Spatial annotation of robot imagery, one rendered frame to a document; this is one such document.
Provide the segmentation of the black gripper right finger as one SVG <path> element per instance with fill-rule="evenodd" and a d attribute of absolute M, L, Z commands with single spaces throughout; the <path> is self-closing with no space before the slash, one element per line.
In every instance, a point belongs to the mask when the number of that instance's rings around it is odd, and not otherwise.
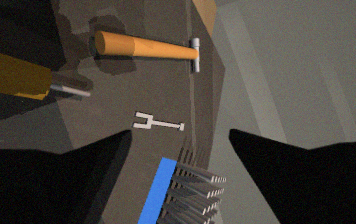
<path fill-rule="evenodd" d="M 307 150 L 237 129 L 228 140 L 280 224 L 313 224 L 345 166 L 356 163 L 356 142 Z"/>

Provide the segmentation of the blue tape strip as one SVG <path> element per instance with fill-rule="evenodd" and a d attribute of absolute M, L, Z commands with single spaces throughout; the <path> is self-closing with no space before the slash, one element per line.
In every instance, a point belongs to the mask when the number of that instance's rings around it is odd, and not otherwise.
<path fill-rule="evenodd" d="M 137 224 L 157 223 L 176 165 L 176 161 L 161 159 Z"/>

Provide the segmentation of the yellow ribbed screwdriver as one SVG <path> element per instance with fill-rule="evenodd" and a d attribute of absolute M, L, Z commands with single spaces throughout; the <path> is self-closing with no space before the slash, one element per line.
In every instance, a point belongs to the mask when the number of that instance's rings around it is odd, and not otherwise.
<path fill-rule="evenodd" d="M 52 88 L 89 97 L 89 92 L 51 83 L 51 73 L 51 69 L 41 65 L 0 53 L 0 93 L 43 100 Z"/>

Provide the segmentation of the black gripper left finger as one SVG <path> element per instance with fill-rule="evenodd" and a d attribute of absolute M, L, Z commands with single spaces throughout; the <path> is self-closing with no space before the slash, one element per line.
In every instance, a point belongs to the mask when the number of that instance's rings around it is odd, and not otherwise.
<path fill-rule="evenodd" d="M 61 155 L 0 149 L 0 191 L 34 193 L 49 224 L 98 224 L 131 141 L 125 130 Z"/>

